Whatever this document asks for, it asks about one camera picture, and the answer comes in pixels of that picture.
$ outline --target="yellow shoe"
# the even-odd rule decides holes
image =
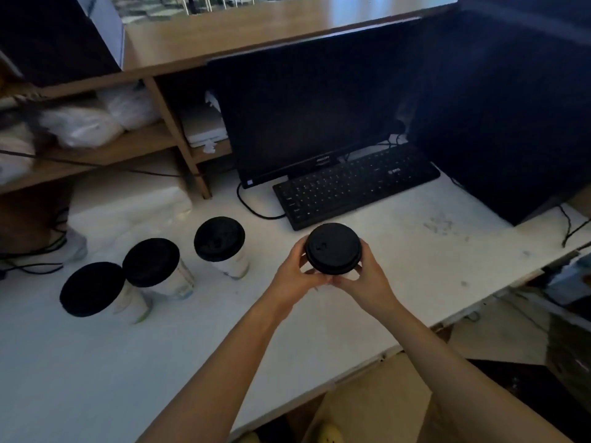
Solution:
[[[318,429],[317,443],[344,443],[343,434],[331,423],[322,423]]]
[[[235,443],[261,443],[261,440],[259,440],[258,435],[254,432],[248,432],[236,440]]]

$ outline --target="hand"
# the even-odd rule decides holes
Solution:
[[[306,293],[321,285],[330,282],[330,275],[318,273],[314,269],[302,272],[301,268],[308,262],[304,255],[306,245],[305,236],[293,246],[287,259],[277,269],[277,273],[271,284],[262,295],[261,300],[270,301],[278,307],[280,319],[283,320],[290,313],[293,306],[301,300]]]
[[[355,268],[359,278],[353,281],[334,276],[330,284],[344,290],[364,311],[381,320],[399,303],[369,245],[362,239],[361,248],[361,266]]]

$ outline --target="coffee cup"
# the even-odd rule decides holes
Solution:
[[[304,248],[312,267],[326,275],[348,273],[361,260],[361,241],[343,224],[328,223],[316,227]]]
[[[100,314],[129,324],[144,320],[152,308],[152,301],[125,279],[123,269],[108,262],[74,272],[62,288],[60,303],[75,317]]]
[[[123,272],[127,281],[144,292],[170,298],[187,298],[195,286],[179,248],[165,238],[150,238],[133,246],[123,260]]]
[[[232,218],[218,216],[205,221],[195,233],[195,252],[233,279],[248,272],[248,259],[244,253],[244,228]]]

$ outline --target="keyboard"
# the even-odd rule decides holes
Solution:
[[[419,149],[404,143],[290,179],[273,190],[292,228],[301,230],[439,176]]]

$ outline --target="white paper cup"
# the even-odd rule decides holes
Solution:
[[[129,324],[144,320],[152,308],[152,301],[125,279],[123,269],[108,262],[74,272],[62,288],[60,302],[75,317],[101,315]]]
[[[248,272],[248,258],[244,252],[246,234],[240,223],[218,216],[204,222],[195,233],[195,252],[213,267],[233,279]]]
[[[193,293],[195,281],[168,239],[151,238],[135,245],[123,260],[125,277],[144,292],[184,299]]]

